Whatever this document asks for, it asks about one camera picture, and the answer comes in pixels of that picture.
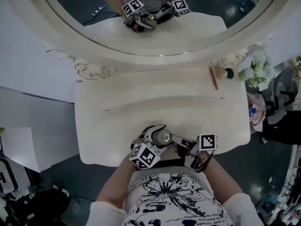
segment pink cloth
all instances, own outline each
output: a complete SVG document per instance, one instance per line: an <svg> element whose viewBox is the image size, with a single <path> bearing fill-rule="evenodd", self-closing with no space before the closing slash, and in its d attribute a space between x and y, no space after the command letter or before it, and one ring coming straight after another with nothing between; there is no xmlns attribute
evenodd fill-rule
<svg viewBox="0 0 301 226"><path fill-rule="evenodd" d="M262 95L247 93L249 108L255 108L256 113L250 116L251 129L262 132L262 122L265 118L266 106Z"/></svg>

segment water bottle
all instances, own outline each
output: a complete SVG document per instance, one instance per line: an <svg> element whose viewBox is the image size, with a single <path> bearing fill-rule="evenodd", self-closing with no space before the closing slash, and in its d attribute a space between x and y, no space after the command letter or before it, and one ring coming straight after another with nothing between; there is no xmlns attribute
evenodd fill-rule
<svg viewBox="0 0 301 226"><path fill-rule="evenodd" d="M256 108L249 108L249 116L252 116L256 113Z"/></svg>

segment metal bolt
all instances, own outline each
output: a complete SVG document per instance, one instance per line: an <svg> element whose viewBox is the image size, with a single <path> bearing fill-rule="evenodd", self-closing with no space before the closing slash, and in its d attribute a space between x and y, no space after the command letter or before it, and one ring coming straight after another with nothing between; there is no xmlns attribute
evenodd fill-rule
<svg viewBox="0 0 301 226"><path fill-rule="evenodd" d="M153 21L155 19L155 16L153 14L149 15L149 20Z"/></svg>
<svg viewBox="0 0 301 226"><path fill-rule="evenodd" d="M169 141L170 140L170 135L169 134L163 134L162 135L162 140L165 141L165 142Z"/></svg>

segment cable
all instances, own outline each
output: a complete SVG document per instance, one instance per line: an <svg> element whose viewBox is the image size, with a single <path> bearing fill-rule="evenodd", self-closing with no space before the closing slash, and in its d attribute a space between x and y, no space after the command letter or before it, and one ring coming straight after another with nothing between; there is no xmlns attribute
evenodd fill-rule
<svg viewBox="0 0 301 226"><path fill-rule="evenodd" d="M103 11L103 10L101 10L100 12L104 12L104 13L114 13L114 14L116 14L116 16L119 15L119 13L115 13L115 12L107 12L107 11ZM84 22L84 23L81 24L81 25L85 25L85 24L87 24L87 23L93 21L94 19L97 18L98 14L96 14L96 15L94 16L94 18L92 18L91 20L88 20L88 21Z"/></svg>
<svg viewBox="0 0 301 226"><path fill-rule="evenodd" d="M74 199L77 203L81 203L81 200L79 198L83 198L83 199L86 199L88 201L95 202L95 200L85 198L85 197L82 197L82 196L75 196L75 195L70 194L70 197L74 197Z"/></svg>
<svg viewBox="0 0 301 226"><path fill-rule="evenodd" d="M109 2L107 2L106 5L104 5L103 7L99 7L98 9L95 10L94 13L92 13L92 16L96 16L98 13L100 13L107 5L109 4Z"/></svg>

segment table surface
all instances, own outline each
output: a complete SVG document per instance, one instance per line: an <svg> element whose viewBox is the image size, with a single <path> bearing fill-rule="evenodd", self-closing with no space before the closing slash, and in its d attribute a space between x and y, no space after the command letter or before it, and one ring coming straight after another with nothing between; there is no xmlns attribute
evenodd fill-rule
<svg viewBox="0 0 301 226"><path fill-rule="evenodd" d="M208 68L127 73L75 87L79 152L86 164L116 167L145 127L166 124L174 134L218 136L216 153L250 140L246 88L237 72L213 86ZM163 160L177 158L172 149Z"/></svg>
<svg viewBox="0 0 301 226"><path fill-rule="evenodd" d="M223 19L203 13L191 12L159 24L151 32L134 32L124 24L124 18L114 17L86 26L106 41L110 48L134 54L161 55L187 52L192 41L214 36L227 29Z"/></svg>

